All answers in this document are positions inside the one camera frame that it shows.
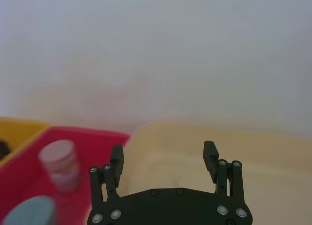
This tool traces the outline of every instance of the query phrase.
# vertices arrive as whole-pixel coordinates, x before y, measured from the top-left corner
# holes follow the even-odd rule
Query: cylindrical object
[[[54,201],[47,196],[37,196],[20,203],[3,220],[3,225],[14,224],[56,225]]]
[[[80,170],[73,142],[55,141],[40,151],[39,159],[60,192],[69,193],[77,188]]]

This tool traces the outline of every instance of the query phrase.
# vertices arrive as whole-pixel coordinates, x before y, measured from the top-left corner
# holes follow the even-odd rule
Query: beige bin
[[[214,192],[202,158],[205,140],[214,141],[220,158],[243,163],[254,225],[312,224],[312,140],[299,137],[152,123],[124,148],[118,193],[165,187]]]

